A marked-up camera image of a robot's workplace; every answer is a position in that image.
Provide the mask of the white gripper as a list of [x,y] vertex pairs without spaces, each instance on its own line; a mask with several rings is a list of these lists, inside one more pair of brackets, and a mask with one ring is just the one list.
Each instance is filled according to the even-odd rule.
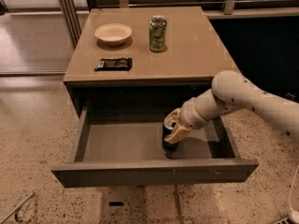
[[200,130],[206,125],[207,121],[196,110],[195,99],[191,98],[164,119],[164,141],[169,144],[178,143],[189,135],[191,129]]

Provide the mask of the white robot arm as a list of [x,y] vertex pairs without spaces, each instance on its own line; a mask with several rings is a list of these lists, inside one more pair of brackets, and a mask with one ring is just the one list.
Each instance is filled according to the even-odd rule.
[[191,130],[199,130],[210,120],[241,108],[299,141],[299,104],[263,91],[240,73],[228,70],[214,76],[209,90],[186,101],[164,119],[164,127],[171,131],[164,141],[178,143]]

